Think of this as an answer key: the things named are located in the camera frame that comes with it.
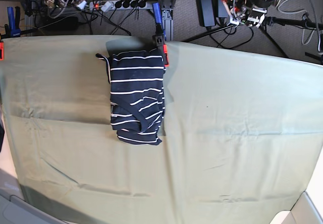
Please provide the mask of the navy white striped T-shirt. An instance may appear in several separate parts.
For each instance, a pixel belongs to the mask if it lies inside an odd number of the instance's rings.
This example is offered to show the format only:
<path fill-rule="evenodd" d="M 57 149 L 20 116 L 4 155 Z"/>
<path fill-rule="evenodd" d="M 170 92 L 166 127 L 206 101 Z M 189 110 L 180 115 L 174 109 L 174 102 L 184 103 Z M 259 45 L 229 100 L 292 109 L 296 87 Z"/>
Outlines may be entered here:
<path fill-rule="evenodd" d="M 159 145 L 165 114 L 164 59 L 158 49 L 124 51 L 106 57 L 110 84 L 111 126 L 120 141 Z"/>

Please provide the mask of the blue orange bar clamp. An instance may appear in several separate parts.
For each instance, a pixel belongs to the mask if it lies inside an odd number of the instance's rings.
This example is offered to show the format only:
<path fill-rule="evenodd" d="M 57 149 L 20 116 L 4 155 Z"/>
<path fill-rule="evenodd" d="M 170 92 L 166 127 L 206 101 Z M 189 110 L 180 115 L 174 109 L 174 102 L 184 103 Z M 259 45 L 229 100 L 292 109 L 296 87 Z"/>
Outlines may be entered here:
<path fill-rule="evenodd" d="M 154 36 L 155 44 L 158 50 L 161 52 L 164 65 L 168 67 L 169 66 L 168 50 L 167 50 L 167 45 L 165 43 L 165 33 L 164 33 L 162 14 L 161 14 L 159 3 L 153 3 L 152 9 L 153 9 L 155 27 L 156 27 L 156 33 Z"/>

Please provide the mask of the light green table cloth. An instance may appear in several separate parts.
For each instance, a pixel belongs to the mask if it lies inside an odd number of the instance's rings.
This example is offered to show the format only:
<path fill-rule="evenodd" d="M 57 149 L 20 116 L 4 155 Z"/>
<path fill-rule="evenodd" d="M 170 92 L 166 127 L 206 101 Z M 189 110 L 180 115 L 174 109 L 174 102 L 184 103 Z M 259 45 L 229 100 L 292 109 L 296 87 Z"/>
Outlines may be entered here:
<path fill-rule="evenodd" d="M 170 42 L 157 146 L 120 141 L 96 54 L 129 36 L 4 41 L 1 100 L 25 200 L 74 223 L 270 223 L 322 149 L 322 67 Z"/>

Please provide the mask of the black power adapter left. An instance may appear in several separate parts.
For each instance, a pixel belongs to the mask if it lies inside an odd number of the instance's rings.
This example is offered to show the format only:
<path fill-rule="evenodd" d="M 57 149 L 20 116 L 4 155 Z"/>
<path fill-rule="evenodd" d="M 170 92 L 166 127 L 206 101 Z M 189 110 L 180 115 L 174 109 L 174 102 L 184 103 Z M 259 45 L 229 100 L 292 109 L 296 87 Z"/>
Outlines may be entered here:
<path fill-rule="evenodd" d="M 213 0 L 196 0 L 199 25 L 213 27 L 216 25 L 213 11 Z"/>

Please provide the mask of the white power strip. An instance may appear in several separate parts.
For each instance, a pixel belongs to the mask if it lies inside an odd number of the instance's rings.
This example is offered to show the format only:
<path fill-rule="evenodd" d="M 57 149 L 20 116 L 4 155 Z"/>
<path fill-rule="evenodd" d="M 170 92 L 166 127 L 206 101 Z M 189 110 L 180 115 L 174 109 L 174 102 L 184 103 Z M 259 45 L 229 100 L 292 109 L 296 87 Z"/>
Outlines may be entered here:
<path fill-rule="evenodd" d="M 146 0 L 104 0 L 90 2 L 87 6 L 91 11 L 123 11 L 123 10 L 152 10 L 152 3 Z"/>

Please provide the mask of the blue clamp at left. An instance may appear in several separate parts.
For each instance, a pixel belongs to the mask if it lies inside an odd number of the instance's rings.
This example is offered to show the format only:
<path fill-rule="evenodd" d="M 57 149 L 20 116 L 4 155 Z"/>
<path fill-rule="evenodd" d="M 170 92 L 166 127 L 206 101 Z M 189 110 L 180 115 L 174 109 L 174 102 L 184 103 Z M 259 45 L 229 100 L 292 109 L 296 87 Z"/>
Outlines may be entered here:
<path fill-rule="evenodd" d="M 5 25 L 5 37 L 20 37 L 21 29 L 20 29 L 20 17 L 21 10 L 20 7 L 7 7 L 7 15 L 8 15 L 8 24 Z"/>

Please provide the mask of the orange clamp pad at left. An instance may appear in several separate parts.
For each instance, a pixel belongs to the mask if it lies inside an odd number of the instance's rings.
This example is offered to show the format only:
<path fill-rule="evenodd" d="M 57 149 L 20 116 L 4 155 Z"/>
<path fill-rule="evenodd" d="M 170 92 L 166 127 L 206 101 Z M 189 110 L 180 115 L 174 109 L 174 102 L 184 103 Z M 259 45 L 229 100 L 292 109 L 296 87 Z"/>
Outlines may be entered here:
<path fill-rule="evenodd" d="M 0 60 L 4 60 L 4 43 L 0 42 Z"/>

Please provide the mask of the aluminium frame post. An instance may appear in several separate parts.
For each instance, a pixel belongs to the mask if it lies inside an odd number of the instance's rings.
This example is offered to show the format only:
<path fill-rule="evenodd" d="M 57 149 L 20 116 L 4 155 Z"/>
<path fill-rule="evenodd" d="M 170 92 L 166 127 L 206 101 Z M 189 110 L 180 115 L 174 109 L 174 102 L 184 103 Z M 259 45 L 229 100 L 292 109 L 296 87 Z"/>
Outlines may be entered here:
<path fill-rule="evenodd" d="M 158 0 L 158 2 L 161 9 L 165 40 L 172 41 L 174 39 L 173 17 L 176 0 Z"/>

